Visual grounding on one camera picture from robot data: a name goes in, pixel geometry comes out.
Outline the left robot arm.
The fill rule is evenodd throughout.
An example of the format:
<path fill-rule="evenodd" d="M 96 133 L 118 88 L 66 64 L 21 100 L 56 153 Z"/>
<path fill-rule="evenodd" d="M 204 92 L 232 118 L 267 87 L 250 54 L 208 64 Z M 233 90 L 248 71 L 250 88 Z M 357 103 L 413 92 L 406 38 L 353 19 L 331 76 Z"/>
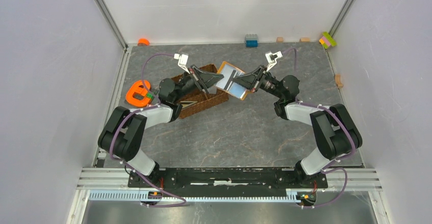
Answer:
<path fill-rule="evenodd" d="M 175 121 L 182 110 L 181 98 L 195 90 L 208 92 L 223 77 L 192 65 L 179 81 L 163 79 L 158 105 L 139 109 L 118 106 L 113 110 L 98 138 L 99 148 L 141 173 L 140 179 L 146 186 L 156 186 L 160 181 L 159 165 L 141 150 L 145 129 Z"/>

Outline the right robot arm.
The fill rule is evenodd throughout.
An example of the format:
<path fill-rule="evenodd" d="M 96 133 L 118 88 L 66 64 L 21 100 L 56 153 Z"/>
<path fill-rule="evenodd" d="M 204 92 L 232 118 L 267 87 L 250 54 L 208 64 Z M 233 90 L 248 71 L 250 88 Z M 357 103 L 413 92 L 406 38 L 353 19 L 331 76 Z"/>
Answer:
<path fill-rule="evenodd" d="M 233 82 L 251 92 L 261 89 L 276 96 L 274 109 L 278 117 L 312 127 L 316 147 L 294 168 L 294 181 L 300 187 L 308 187 L 316 174 L 324 173 L 334 162 L 352 156 L 362 146 L 362 137 L 346 107 L 343 104 L 313 105 L 298 100 L 300 81 L 294 75 L 278 80 L 260 66 L 253 72 L 235 77 Z"/>

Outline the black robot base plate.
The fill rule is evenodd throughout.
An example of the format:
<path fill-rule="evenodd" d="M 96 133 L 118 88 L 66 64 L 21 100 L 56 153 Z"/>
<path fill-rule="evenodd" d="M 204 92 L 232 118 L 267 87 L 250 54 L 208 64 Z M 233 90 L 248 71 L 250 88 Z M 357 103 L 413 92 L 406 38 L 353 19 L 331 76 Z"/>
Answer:
<path fill-rule="evenodd" d="M 322 173 L 302 176 L 283 167 L 167 167 L 150 182 L 179 197 L 284 197 L 288 189 L 327 188 Z"/>

